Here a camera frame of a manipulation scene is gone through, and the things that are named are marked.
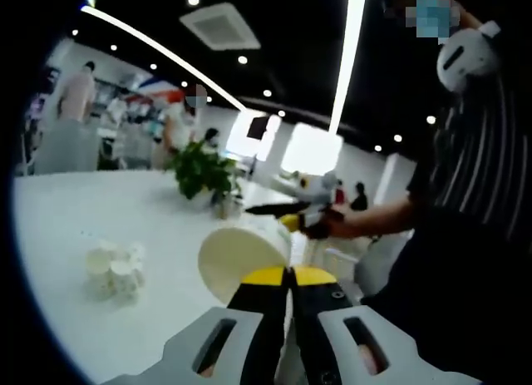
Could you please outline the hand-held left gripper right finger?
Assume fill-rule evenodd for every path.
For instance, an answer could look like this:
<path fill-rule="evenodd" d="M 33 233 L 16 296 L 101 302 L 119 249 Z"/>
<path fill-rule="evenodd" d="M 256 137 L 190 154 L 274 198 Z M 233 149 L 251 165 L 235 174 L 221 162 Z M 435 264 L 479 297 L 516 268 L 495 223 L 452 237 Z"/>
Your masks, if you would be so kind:
<path fill-rule="evenodd" d="M 311 384 L 477 384 L 425 361 L 412 337 L 367 306 L 355 306 L 336 278 L 291 270 L 293 321 Z"/>

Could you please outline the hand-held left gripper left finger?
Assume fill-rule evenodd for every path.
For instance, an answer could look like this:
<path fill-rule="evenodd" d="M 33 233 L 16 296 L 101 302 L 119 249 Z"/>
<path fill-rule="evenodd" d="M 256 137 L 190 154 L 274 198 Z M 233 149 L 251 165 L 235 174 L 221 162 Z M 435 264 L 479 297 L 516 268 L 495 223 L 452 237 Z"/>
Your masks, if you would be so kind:
<path fill-rule="evenodd" d="M 258 269 L 229 305 L 211 308 L 171 337 L 161 359 L 112 384 L 272 384 L 285 339 L 288 271 Z"/>

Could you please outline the person's right hand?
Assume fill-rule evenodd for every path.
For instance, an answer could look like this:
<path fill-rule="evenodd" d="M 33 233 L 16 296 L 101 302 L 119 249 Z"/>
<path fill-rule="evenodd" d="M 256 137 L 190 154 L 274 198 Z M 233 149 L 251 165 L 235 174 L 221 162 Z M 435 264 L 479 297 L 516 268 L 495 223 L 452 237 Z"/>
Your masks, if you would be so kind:
<path fill-rule="evenodd" d="M 340 205 L 331 205 L 318 213 L 317 220 L 305 229 L 310 239 L 354 237 L 353 227 L 347 222 L 346 211 Z"/>

